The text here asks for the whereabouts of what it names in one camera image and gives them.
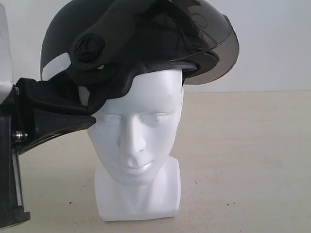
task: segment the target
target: beige table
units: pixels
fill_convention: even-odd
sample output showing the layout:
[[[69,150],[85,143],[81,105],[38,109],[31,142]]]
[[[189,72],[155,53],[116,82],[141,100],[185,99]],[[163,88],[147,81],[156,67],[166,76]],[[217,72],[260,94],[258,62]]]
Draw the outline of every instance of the beige table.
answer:
[[[86,132],[21,156],[32,220],[1,233],[310,233],[311,92],[187,94],[176,218],[103,222]]]

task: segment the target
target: helmet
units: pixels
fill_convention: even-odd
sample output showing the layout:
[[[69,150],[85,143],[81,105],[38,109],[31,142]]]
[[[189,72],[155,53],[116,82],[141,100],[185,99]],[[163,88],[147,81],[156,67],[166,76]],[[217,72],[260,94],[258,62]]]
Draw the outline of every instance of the helmet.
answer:
[[[139,74],[178,68],[182,84],[204,84],[238,55],[229,19],[205,0],[72,0],[44,37],[41,80],[65,92],[86,87],[92,114]]]

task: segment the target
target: white backdrop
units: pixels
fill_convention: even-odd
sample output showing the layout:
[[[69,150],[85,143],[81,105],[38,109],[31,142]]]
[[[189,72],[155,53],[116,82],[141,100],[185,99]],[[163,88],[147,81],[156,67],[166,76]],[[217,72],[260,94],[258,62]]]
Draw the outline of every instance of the white backdrop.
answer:
[[[14,78],[39,79],[41,44],[53,16],[69,0],[0,0],[6,6]],[[226,14],[241,52],[221,79],[187,92],[311,90],[310,0],[209,0]]]

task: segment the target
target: mannequin face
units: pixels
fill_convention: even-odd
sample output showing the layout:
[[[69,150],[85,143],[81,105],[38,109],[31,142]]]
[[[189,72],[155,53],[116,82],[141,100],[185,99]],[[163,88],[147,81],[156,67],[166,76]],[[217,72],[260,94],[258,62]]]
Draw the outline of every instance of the mannequin face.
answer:
[[[151,182],[168,158],[180,121],[182,71],[165,70],[134,78],[129,93],[108,100],[88,129],[110,176],[127,186]],[[82,102],[84,93],[80,89]]]

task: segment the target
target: white reflective strip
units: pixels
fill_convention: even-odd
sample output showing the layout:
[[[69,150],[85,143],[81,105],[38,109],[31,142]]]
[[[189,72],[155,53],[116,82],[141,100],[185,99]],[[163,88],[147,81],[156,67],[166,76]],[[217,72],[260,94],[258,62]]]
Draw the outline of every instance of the white reflective strip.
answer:
[[[56,74],[64,71],[71,65],[71,60],[68,53],[63,53],[51,60],[42,71],[42,80],[47,81]]]

